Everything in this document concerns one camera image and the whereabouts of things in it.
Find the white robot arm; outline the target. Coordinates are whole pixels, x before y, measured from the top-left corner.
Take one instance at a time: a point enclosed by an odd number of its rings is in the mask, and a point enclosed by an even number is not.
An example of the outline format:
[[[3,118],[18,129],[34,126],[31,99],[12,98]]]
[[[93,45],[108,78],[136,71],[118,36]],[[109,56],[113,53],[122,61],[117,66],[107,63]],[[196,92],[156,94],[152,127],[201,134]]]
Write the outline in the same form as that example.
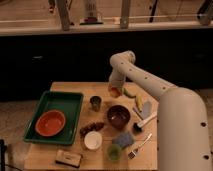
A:
[[[176,86],[134,65],[135,54],[110,57],[109,91],[120,91],[129,78],[158,101],[158,171],[213,171],[207,110],[194,91]]]

